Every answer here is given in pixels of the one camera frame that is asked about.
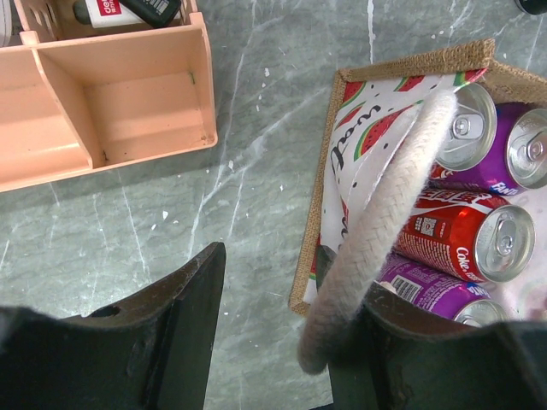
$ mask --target marble floor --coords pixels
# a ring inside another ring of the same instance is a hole
[[[307,409],[303,320],[287,298],[338,67],[495,37],[497,59],[547,74],[547,23],[513,0],[198,0],[215,67],[219,144],[0,194],[0,301],[87,314],[226,243],[205,408]]]

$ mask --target soda can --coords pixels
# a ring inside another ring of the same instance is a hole
[[[465,325],[481,327],[508,318],[503,307],[477,284],[400,255],[388,255],[377,280],[392,285],[400,297],[418,308]]]
[[[494,105],[471,84],[437,156],[430,186],[512,196],[547,185],[547,110],[511,102]]]
[[[532,217],[501,196],[425,189],[394,249],[468,282],[508,282],[532,257]]]

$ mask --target red can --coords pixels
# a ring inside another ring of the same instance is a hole
[[[425,189],[395,250],[468,282],[508,282],[526,267],[532,218],[501,196]]]

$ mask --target black metal piece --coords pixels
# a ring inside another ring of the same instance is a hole
[[[530,15],[547,13],[547,0],[515,0],[519,9]]]
[[[0,409],[202,409],[226,251],[89,317],[0,308]]]
[[[332,259],[318,249],[317,275]],[[547,408],[547,324],[474,329],[419,309],[374,284],[329,363],[334,407]]]

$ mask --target can lid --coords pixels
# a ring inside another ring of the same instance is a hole
[[[516,121],[505,155],[517,184],[531,190],[547,185],[547,109],[532,109]]]
[[[505,205],[488,214],[480,226],[474,259],[486,279],[508,282],[526,267],[535,241],[530,214],[521,207]]]
[[[472,83],[456,93],[458,111],[437,154],[439,165],[465,171],[481,162],[496,136],[496,106],[483,87]]]
[[[489,299],[467,304],[454,318],[456,322],[473,327],[482,327],[494,322],[507,320],[503,307]]]

